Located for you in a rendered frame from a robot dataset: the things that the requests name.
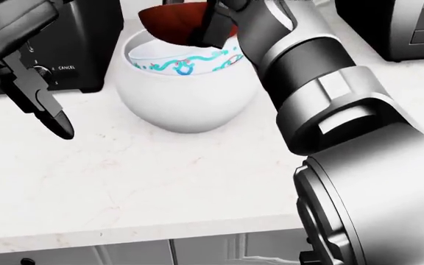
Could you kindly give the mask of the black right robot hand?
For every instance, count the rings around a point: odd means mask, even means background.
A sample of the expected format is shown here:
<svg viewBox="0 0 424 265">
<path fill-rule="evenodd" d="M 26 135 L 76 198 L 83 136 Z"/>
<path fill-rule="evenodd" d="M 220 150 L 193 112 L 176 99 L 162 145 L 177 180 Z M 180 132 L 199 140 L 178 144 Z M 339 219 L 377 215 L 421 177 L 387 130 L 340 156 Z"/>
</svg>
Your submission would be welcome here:
<svg viewBox="0 0 424 265">
<path fill-rule="evenodd" d="M 171 21 L 161 27 L 160 39 L 180 46 L 222 48 L 237 29 L 232 14 L 251 0 L 162 0 Z"/>
</svg>

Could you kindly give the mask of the red bowl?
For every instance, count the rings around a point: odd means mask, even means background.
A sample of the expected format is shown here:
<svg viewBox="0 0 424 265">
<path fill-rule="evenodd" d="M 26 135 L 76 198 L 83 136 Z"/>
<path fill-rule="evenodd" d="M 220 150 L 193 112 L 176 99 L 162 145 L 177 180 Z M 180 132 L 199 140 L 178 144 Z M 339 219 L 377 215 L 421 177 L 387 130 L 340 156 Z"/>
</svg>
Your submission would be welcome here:
<svg viewBox="0 0 424 265">
<path fill-rule="evenodd" d="M 138 17 L 153 37 L 179 46 L 220 49 L 238 31 L 229 18 L 212 13 L 205 2 L 154 6 L 141 10 Z"/>
</svg>

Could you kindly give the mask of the white bowl with teal pattern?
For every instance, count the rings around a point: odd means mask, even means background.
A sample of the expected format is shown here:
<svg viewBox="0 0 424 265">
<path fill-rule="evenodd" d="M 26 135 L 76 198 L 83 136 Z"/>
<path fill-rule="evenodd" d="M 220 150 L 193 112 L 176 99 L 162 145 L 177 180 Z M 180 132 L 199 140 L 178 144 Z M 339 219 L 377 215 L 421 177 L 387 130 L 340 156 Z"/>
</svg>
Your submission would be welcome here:
<svg viewBox="0 0 424 265">
<path fill-rule="evenodd" d="M 127 59 L 140 70 L 169 76 L 208 74 L 222 70 L 244 58 L 237 46 L 230 48 L 193 48 L 163 56 L 165 48 L 134 48 Z"/>
</svg>

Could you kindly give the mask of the black toaster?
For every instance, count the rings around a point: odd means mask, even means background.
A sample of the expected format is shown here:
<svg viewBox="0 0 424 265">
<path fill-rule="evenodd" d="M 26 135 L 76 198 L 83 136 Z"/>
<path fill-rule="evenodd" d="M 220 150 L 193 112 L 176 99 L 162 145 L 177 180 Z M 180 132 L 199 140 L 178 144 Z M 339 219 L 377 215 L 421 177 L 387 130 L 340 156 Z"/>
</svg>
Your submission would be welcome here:
<svg viewBox="0 0 424 265">
<path fill-rule="evenodd" d="M 0 61 L 19 52 L 50 90 L 98 92 L 123 28 L 120 0 L 0 0 Z"/>
</svg>

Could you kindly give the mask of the large white round bowl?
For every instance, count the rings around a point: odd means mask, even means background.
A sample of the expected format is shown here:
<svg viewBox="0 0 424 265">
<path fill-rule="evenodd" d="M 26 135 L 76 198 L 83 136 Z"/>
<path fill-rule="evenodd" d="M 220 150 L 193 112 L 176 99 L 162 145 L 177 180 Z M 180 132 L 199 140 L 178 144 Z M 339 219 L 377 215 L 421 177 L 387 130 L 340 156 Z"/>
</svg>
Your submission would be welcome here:
<svg viewBox="0 0 424 265">
<path fill-rule="evenodd" d="M 236 37 L 228 39 L 223 48 L 231 46 L 242 52 Z M 170 132 L 202 133 L 221 127 L 251 103 L 260 87 L 245 56 L 232 66 L 208 74 L 169 76 L 134 67 L 127 54 L 138 47 L 165 48 L 161 52 L 165 56 L 191 46 L 172 45 L 143 29 L 125 41 L 114 68 L 121 101 L 139 118 Z"/>
</svg>

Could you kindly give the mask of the silver black toaster oven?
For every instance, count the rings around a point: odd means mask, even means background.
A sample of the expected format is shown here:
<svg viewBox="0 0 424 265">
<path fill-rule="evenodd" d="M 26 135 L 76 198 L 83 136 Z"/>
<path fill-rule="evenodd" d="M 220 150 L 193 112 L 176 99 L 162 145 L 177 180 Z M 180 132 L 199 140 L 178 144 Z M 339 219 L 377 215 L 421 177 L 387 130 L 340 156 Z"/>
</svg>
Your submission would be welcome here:
<svg viewBox="0 0 424 265">
<path fill-rule="evenodd" d="M 424 60 L 424 0 L 334 0 L 336 12 L 386 61 Z"/>
</svg>

